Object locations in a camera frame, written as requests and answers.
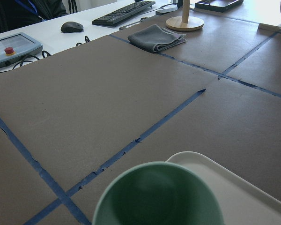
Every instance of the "black keyboard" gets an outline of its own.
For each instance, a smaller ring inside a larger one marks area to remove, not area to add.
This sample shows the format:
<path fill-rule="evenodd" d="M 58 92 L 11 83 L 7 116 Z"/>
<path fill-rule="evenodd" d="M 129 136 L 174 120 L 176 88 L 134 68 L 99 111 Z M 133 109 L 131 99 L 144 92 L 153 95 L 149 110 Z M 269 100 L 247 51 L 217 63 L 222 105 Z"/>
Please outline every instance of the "black keyboard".
<path fill-rule="evenodd" d="M 115 26 L 117 23 L 133 16 L 134 14 L 154 5 L 154 1 L 139 1 L 122 7 L 112 13 L 104 15 L 92 21 L 93 25 Z"/>

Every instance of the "person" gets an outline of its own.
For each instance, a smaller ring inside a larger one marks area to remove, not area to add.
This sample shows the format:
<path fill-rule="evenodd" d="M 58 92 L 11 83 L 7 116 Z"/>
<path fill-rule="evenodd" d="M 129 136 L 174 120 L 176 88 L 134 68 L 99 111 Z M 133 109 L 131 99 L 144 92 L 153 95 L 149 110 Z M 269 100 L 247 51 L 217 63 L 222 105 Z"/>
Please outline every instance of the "person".
<path fill-rule="evenodd" d="M 0 33 L 64 15 L 62 0 L 0 0 Z"/>

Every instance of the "paper towel holder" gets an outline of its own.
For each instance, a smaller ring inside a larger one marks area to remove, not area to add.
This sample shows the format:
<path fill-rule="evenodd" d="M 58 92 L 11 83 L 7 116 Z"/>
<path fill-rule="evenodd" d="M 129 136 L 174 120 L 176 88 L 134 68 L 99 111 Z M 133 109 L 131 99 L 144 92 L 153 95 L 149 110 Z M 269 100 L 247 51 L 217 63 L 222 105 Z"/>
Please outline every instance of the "paper towel holder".
<path fill-rule="evenodd" d="M 183 2 L 182 16 L 175 16 L 167 19 L 165 22 L 167 27 L 176 31 L 192 31 L 199 30 L 203 27 L 204 21 L 195 16 L 189 16 L 190 0 L 179 0 L 178 4 Z"/>

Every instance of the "towel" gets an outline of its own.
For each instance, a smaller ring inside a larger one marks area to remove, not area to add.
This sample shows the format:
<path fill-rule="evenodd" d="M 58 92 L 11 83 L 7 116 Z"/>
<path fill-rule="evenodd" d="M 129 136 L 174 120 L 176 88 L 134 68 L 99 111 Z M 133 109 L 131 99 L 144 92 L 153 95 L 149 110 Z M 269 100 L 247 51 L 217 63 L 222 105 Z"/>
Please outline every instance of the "towel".
<path fill-rule="evenodd" d="M 144 30 L 129 35 L 128 40 L 139 48 L 157 53 L 186 42 L 183 39 L 185 36 L 186 34 L 177 34 L 153 24 Z"/>

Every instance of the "computer mouse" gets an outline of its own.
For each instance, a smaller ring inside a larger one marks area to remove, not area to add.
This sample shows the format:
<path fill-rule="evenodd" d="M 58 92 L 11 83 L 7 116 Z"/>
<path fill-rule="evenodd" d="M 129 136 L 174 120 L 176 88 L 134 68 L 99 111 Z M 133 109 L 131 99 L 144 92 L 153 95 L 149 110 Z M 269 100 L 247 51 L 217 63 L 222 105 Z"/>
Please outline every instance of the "computer mouse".
<path fill-rule="evenodd" d="M 69 21 L 69 22 L 65 22 L 61 26 L 60 30 L 63 33 L 82 32 L 83 31 L 83 26 L 80 23 Z"/>

